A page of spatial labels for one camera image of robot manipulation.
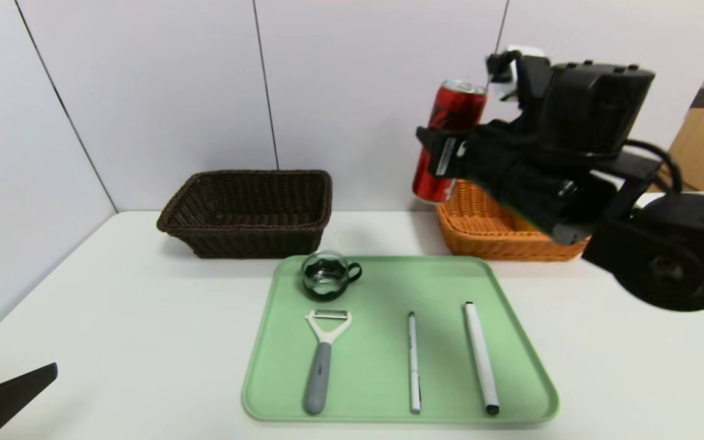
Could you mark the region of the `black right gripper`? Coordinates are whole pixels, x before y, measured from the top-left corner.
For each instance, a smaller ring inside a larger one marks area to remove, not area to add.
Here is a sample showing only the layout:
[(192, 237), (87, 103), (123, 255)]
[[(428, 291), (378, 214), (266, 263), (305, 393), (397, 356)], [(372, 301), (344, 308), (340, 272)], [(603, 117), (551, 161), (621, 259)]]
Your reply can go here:
[(428, 150), (430, 204), (447, 202), (459, 179), (509, 207), (535, 204), (540, 197), (540, 168), (528, 156), (535, 136), (520, 119), (494, 119), (474, 128), (418, 127), (416, 138)]

